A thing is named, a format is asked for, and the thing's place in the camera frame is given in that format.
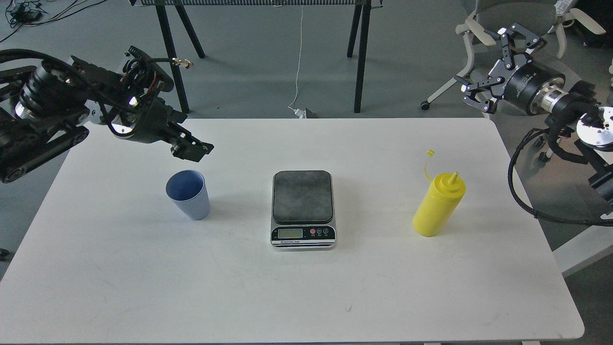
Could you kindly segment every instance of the bottle nozzle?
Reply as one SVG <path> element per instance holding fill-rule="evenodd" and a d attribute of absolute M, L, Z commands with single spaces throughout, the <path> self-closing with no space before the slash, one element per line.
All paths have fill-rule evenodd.
<path fill-rule="evenodd" d="M 458 178 L 458 172 L 456 171 L 448 180 L 449 184 L 455 184 L 455 180 L 457 180 Z"/>
<path fill-rule="evenodd" d="M 425 160 L 425 165 L 424 165 L 424 174 L 425 174 L 425 178 L 428 179 L 428 181 L 432 182 L 432 179 L 430 178 L 430 176 L 428 176 L 428 161 L 430 160 L 430 157 L 434 156 L 434 151 L 432 150 L 428 150 L 428 159 Z"/>

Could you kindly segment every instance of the gray floor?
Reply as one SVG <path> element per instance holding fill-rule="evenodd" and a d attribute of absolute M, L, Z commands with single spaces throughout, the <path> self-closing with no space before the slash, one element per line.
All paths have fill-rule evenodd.
<path fill-rule="evenodd" d="M 66 5 L 67 1 L 44 2 L 43 8 L 53 14 Z M 169 10 L 178 55 L 196 63 L 183 73 L 191 117 L 294 116 L 287 105 L 295 94 L 300 7 L 188 7 L 208 55 L 204 60 L 198 59 L 178 16 Z M 351 15 L 349 6 L 304 8 L 300 92 L 295 107 L 307 107 L 320 117 L 481 116 L 460 102 L 457 87 L 437 99 L 428 112 L 419 110 L 419 103 L 463 66 L 462 40 L 454 34 L 456 24 L 466 17 L 460 1 L 388 0 L 382 9 L 373 11 L 361 114 L 352 111 L 357 58 L 345 57 Z M 10 32 L 8 24 L 0 25 L 0 37 Z M 547 49 L 555 51 L 555 36 L 549 40 Z M 114 70 L 132 44 L 152 56 L 165 55 L 154 9 L 109 1 L 57 23 L 23 28 L 0 48 L 29 48 L 62 59 L 75 55 Z M 584 48 L 581 40 L 569 33 L 563 61 L 596 84 L 602 102 L 611 92 L 607 69 L 612 57 L 610 48 Z M 5 65 L 3 69 L 20 66 Z M 178 108 L 173 93 L 163 97 Z M 492 120 L 509 151 L 527 130 L 543 125 L 542 117 L 497 114 Z M 587 185 L 593 174 L 590 168 L 556 158 L 544 166 L 535 160 L 537 154 L 536 148 L 526 149 L 517 166 L 536 208 L 577 218 L 597 217 L 608 210 Z M 1 247 L 18 250 L 62 162 L 63 157 L 58 157 L 12 184 L 0 185 Z M 85 212 L 94 210 L 94 205 L 83 206 Z M 552 249 L 584 229 L 547 222 L 541 225 Z M 7 266 L 0 263 L 0 274 Z M 613 258 L 608 257 L 567 278 L 585 323 L 585 335 L 564 344 L 612 343 L 612 268 Z"/>

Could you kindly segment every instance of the yellow bottle cap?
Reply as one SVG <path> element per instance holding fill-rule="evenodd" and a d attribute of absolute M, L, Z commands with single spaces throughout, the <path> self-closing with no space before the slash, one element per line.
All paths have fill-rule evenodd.
<path fill-rule="evenodd" d="M 444 172 L 434 178 L 430 186 L 430 192 L 434 199 L 442 203 L 455 204 L 466 193 L 466 185 L 457 172 L 453 174 Z"/>

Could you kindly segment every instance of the lcd display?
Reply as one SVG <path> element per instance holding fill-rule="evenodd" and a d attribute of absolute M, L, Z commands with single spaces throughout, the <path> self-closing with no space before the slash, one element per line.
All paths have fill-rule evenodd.
<path fill-rule="evenodd" d="M 281 238 L 302 238 L 302 229 L 279 229 L 278 237 Z"/>

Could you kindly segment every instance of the yellow squeeze bottle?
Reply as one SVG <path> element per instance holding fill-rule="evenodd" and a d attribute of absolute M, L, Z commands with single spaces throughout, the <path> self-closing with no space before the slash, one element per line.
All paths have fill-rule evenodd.
<path fill-rule="evenodd" d="M 428 150 L 428 155 L 432 157 L 434 151 Z M 438 174 L 433 180 L 428 176 L 427 166 L 428 161 L 426 160 L 424 173 L 431 183 L 428 193 L 413 217 L 413 227 L 419 234 L 432 237 L 441 231 L 455 207 L 462 200 L 466 193 L 466 185 L 458 177 L 458 172 L 453 174 L 444 172 Z"/>

